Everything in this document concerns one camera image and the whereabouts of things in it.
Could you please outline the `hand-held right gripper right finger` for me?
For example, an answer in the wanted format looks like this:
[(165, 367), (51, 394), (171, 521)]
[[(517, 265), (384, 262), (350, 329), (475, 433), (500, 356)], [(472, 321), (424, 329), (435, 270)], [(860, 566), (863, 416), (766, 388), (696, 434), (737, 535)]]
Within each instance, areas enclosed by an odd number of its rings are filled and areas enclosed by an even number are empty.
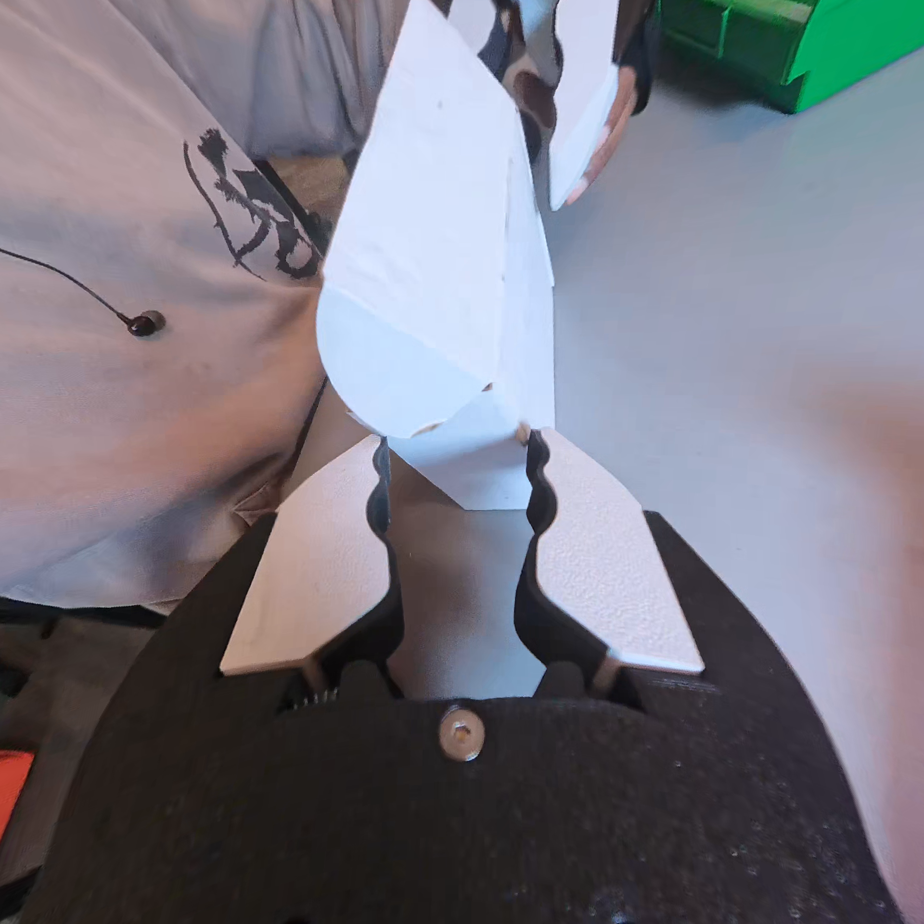
[(703, 659), (641, 504), (555, 430), (530, 433), (532, 537), (515, 632), (540, 687), (615, 687), (625, 668), (700, 676)]

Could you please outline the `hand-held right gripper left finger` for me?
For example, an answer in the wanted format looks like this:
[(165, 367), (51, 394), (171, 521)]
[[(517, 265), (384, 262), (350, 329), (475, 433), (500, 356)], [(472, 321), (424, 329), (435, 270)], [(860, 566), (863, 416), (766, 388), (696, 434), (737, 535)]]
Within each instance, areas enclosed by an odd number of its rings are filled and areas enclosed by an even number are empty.
[(402, 642), (390, 525), (390, 453), (368, 436), (282, 503), (220, 663), (224, 676), (298, 668), (316, 693)]

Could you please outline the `white cardboard box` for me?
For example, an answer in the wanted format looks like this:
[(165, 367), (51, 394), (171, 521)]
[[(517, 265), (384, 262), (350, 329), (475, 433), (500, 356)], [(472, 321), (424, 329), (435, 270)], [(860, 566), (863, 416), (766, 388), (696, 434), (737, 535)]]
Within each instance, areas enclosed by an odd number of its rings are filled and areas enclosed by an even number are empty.
[(513, 100), (410, 2), (324, 265), (317, 340), (351, 416), (462, 508), (524, 510), (554, 424), (553, 276)]

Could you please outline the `person's left hand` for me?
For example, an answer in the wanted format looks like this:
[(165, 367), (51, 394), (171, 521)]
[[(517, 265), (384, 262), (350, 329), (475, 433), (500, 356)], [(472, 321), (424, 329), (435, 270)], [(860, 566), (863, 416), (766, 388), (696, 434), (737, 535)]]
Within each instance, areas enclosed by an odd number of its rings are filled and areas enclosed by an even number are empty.
[(638, 102), (637, 70), (631, 65), (620, 66), (616, 98), (607, 115), (603, 131), (598, 137), (586, 171), (566, 199), (565, 205), (574, 204), (606, 168), (615, 155)]

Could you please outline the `camouflage patterned clothing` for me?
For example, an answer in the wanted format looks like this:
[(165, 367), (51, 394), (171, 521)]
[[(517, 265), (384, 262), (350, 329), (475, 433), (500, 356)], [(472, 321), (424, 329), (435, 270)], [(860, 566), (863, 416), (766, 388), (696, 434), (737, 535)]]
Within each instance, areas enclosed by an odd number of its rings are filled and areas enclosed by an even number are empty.
[(491, 1), (491, 11), (491, 29), (479, 47), (479, 60), (513, 99), (528, 161), (531, 168), (536, 168), (543, 143), (553, 132), (557, 119), (553, 91), (540, 77), (527, 50), (519, 5)]

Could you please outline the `light grey printed shirt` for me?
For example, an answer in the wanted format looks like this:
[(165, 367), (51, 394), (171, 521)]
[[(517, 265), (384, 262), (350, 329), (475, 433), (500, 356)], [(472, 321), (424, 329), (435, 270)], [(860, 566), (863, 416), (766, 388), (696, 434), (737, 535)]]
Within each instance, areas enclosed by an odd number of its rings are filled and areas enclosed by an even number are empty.
[(357, 152), (408, 2), (2, 2), (2, 596), (167, 607), (278, 503), (323, 256), (258, 162)]

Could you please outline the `green plastic bin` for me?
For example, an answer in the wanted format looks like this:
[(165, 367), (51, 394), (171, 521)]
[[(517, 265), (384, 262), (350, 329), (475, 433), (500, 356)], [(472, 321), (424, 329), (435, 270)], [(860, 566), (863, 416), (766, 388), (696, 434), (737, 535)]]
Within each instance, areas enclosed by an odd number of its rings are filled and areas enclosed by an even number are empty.
[(797, 114), (923, 44), (921, 1), (664, 1), (664, 40)]

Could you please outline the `orange object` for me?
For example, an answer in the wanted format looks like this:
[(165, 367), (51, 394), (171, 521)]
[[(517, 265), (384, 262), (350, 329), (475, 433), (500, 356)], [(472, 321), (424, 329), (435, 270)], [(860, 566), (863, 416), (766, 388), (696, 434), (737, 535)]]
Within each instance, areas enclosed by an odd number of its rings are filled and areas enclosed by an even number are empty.
[(1, 750), (1, 835), (28, 780), (34, 755), (14, 749)]

